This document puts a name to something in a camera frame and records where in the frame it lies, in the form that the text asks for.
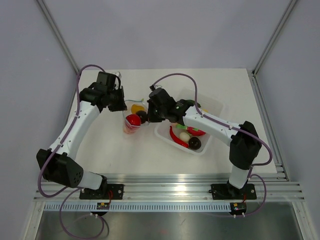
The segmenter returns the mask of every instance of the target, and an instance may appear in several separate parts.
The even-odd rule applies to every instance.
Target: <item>white table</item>
[[[214,96],[227,106],[228,120],[242,124],[252,122],[258,135],[267,141],[266,133],[256,104],[246,69],[132,69],[106,70],[108,73],[121,72],[125,99],[148,99],[149,86],[164,75],[185,73],[192,76],[198,91]],[[98,70],[85,70],[79,88],[82,90],[95,82]],[[182,76],[172,76],[159,83],[173,97],[181,88],[193,88],[192,82]],[[76,109],[73,101],[71,111]],[[103,174],[164,175],[164,174],[227,174],[231,172],[229,148],[218,139],[213,139],[207,152],[202,156],[171,146],[154,134],[157,123],[139,130],[134,135],[123,133],[122,112],[103,110],[93,122],[84,137],[76,162],[85,170]],[[255,163],[266,162],[267,150],[262,147]],[[256,167],[256,173],[276,173],[274,162]]]

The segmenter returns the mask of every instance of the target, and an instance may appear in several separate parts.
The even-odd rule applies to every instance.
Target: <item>gray wall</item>
[[[320,1],[299,1],[258,73],[292,180],[320,228]]]
[[[289,0],[46,0],[79,66],[250,68]]]
[[[0,236],[17,240],[37,189],[37,151],[63,128],[75,79],[33,0],[1,1],[0,32]]]

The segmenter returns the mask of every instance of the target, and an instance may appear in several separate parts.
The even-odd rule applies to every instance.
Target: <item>red chili pepper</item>
[[[197,136],[197,137],[206,134],[204,131],[202,131],[202,130],[200,130],[200,129],[195,130],[195,128],[192,127],[192,126],[188,126],[187,129],[186,129],[186,131],[187,131],[188,133],[190,133],[191,135]]]
[[[170,126],[170,137],[172,138],[172,140],[173,140],[175,143],[177,143],[177,144],[179,144],[179,145],[181,145],[181,146],[183,146],[183,147],[185,147],[185,148],[187,148],[187,149],[189,148],[189,144],[188,144],[188,143],[182,141],[180,138],[178,138],[178,137],[174,134],[174,131],[172,130],[172,126]]]

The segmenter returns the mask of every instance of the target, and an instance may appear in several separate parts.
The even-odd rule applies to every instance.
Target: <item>metal floor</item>
[[[258,206],[248,203],[248,212]],[[79,237],[92,237],[101,223],[94,217],[73,221],[84,212],[63,212],[68,230]],[[98,239],[107,240],[302,240],[290,203],[266,203],[246,218],[221,217],[221,213],[108,212],[109,225]],[[36,240],[71,240],[59,223],[57,211],[43,212]]]

